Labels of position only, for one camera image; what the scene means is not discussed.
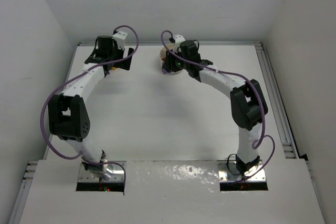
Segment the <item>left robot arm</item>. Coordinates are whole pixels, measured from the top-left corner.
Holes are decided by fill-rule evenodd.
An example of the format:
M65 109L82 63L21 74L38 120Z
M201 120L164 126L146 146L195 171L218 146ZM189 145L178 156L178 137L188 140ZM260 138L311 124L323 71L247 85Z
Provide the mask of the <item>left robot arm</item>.
M48 103L49 130L67 142L81 155L85 170L99 179L108 179L113 166L105 152L88 138L90 119L85 102L100 80L113 67L129 70L132 58L125 57L128 33L116 31L112 36L99 36L90 56L85 60L81 77L55 94Z

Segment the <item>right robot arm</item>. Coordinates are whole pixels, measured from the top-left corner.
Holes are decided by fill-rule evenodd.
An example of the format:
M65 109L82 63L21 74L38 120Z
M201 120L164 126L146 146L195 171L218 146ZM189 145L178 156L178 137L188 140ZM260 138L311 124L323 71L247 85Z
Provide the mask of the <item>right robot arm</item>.
M239 135L236 168L244 175L259 163L257 138L268 112L259 82L215 69L211 61L201 58L197 40L185 40L177 35L169 41L173 47L166 49L162 65L165 73L186 70L191 78L215 88L230 99L232 118Z

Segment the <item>brown lego brick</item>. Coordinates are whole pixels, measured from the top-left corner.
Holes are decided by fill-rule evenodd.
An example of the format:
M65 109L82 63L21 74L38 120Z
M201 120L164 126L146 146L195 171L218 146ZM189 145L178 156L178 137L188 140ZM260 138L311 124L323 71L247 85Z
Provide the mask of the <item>brown lego brick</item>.
M160 59L163 61L163 62L165 62L166 61L166 49L165 48L162 48L161 50L160 50L160 54L159 54L159 56L160 56Z

